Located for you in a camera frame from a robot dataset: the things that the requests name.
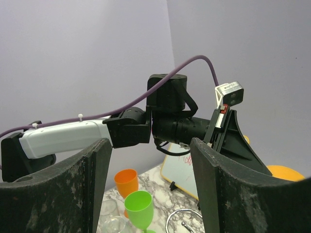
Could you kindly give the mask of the green plastic wine glass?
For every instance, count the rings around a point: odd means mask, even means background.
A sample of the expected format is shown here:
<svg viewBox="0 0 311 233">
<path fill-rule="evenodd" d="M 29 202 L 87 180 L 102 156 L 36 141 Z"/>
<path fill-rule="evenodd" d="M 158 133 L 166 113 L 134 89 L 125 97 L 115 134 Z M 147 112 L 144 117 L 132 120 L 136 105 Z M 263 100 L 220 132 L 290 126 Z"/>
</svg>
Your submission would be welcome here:
<svg viewBox="0 0 311 233">
<path fill-rule="evenodd" d="M 129 194 L 124 206 L 133 226 L 144 233 L 155 233 L 149 229 L 154 217 L 153 197 L 149 192 L 138 190 Z"/>
</svg>

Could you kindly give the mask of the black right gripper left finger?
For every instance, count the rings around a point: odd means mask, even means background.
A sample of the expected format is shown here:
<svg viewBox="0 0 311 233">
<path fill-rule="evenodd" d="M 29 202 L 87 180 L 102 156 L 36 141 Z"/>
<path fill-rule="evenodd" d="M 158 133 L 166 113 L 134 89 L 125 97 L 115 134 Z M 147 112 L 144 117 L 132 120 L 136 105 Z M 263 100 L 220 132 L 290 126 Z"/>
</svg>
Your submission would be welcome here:
<svg viewBox="0 0 311 233">
<path fill-rule="evenodd" d="M 100 139 L 41 171 L 0 184 L 2 233 L 94 233 L 112 146 Z"/>
</svg>

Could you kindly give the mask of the yellow plastic wine glass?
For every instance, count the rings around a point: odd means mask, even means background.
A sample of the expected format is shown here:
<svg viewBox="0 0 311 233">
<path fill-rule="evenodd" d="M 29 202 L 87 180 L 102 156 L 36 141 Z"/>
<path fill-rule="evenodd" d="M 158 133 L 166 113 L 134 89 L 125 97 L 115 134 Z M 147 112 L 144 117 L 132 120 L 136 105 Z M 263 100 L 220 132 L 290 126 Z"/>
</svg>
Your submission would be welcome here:
<svg viewBox="0 0 311 233">
<path fill-rule="evenodd" d="M 267 172 L 269 171 L 271 175 L 275 178 L 293 181 L 293 182 L 298 182 L 298 181 L 305 179 L 305 177 L 301 173 L 299 173 L 298 171 L 292 168 L 281 166 L 281 165 L 266 166 L 262 162 L 262 160 L 256 155 L 254 150 L 251 148 L 249 138 L 246 135 L 244 135 L 243 137 L 246 140 L 247 145 L 249 146 L 247 155 L 249 155 L 251 158 L 251 161 L 248 161 L 249 163 L 248 166 L 251 169 L 254 169 L 259 172 L 263 172 L 264 174 L 268 174 Z"/>
</svg>

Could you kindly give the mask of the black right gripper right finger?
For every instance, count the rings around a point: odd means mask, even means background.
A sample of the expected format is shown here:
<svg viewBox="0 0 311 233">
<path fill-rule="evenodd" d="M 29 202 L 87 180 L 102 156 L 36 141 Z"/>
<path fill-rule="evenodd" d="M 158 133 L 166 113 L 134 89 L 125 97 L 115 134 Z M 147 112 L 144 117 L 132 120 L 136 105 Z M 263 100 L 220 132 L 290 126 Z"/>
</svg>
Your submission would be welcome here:
<svg viewBox="0 0 311 233">
<path fill-rule="evenodd" d="M 292 182 L 257 172 L 198 138 L 190 153 L 205 232 L 310 232 L 310 179 Z"/>
</svg>

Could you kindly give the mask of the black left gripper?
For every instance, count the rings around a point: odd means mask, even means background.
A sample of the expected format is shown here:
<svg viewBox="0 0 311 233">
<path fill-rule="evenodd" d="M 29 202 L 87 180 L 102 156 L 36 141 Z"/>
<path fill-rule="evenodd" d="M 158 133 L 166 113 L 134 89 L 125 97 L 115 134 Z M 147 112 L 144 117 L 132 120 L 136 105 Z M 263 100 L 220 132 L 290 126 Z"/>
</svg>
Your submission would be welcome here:
<svg viewBox="0 0 311 233">
<path fill-rule="evenodd" d="M 210 143 L 218 153 L 245 167 L 272 175 L 244 138 L 238 125 L 237 111 L 230 110 L 227 104 L 213 111 L 203 142 Z"/>
</svg>

